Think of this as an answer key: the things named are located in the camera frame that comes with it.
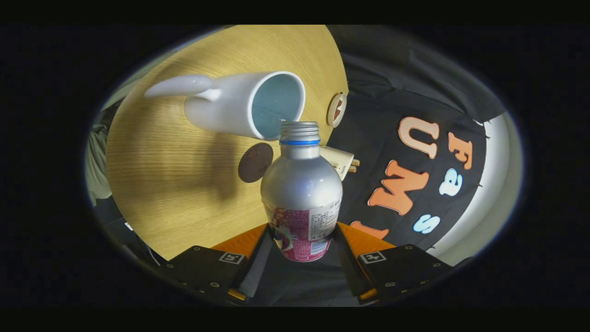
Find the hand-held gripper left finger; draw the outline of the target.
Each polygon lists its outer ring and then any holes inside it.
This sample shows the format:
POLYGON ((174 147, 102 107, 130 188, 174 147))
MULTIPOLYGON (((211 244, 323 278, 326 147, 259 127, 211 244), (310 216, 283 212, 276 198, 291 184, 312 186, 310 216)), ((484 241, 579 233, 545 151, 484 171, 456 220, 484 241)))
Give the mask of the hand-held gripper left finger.
POLYGON ((213 248, 189 247, 160 271, 200 300, 245 305, 257 292, 271 249, 272 231, 265 224, 213 248))

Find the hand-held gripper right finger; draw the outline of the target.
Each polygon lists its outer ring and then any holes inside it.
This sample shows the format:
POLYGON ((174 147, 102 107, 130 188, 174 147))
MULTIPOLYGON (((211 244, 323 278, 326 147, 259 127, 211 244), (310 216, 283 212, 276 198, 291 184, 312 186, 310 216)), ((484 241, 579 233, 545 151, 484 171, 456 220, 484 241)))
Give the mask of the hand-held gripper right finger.
POLYGON ((358 302, 398 302, 449 277, 454 267, 413 244, 394 246, 337 223, 334 247, 358 302))

